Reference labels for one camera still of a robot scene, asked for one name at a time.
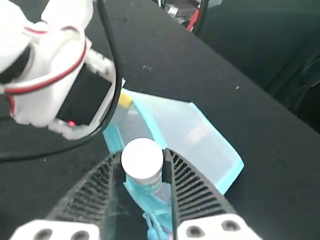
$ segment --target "black fabric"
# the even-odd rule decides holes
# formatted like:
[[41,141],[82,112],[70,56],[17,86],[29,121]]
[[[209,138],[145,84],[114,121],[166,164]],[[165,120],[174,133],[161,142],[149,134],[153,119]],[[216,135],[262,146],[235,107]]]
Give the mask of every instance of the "black fabric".
[[[47,1],[19,3],[31,21]],[[226,194],[264,240],[316,240],[320,235],[320,137],[150,0],[108,0],[130,90],[193,101],[241,155],[245,167]],[[86,31],[108,55],[95,14]],[[55,148],[44,129],[0,124],[0,151]],[[82,176],[107,155],[103,137],[66,154],[0,165],[0,239],[44,218]],[[117,240],[146,239],[141,211],[118,198]]]

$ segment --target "red led light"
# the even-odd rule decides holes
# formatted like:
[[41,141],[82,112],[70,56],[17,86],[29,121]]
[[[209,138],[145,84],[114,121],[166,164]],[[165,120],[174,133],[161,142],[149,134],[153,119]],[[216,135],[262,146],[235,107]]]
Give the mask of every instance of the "red led light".
[[74,121],[68,121],[68,124],[69,124],[71,127],[73,127],[73,126],[76,125],[76,123],[75,123]]

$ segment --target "screw hole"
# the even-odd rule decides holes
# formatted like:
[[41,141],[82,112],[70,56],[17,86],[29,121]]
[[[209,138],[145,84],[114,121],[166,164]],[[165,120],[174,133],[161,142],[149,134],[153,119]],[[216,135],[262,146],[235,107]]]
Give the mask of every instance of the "screw hole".
[[89,233],[87,231],[77,231],[72,235],[71,240],[89,240]]
[[190,226],[186,230],[186,235],[189,238],[201,238],[205,235],[205,232],[198,226]]
[[227,232],[236,232],[240,230],[240,226],[235,221],[227,220],[222,223],[223,230]]
[[49,240],[52,235],[52,230],[49,228],[42,229],[36,233],[34,240]]

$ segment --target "small bottle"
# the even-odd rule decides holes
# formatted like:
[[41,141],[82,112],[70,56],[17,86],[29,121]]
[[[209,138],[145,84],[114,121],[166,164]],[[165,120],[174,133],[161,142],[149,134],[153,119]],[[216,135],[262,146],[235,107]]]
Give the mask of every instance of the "small bottle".
[[145,193],[156,192],[162,184],[164,154],[149,138],[137,138],[122,151],[121,164],[130,183]]

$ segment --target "yellow object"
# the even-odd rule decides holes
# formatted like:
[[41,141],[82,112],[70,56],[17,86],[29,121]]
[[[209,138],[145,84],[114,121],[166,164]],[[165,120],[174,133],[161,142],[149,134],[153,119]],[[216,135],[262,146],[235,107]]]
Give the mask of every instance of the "yellow object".
[[123,91],[121,91],[120,97],[119,97],[119,101],[118,101],[118,105],[120,105],[121,107],[125,108],[125,109],[129,109],[132,103],[132,98],[130,95],[128,95],[127,93],[124,93]]

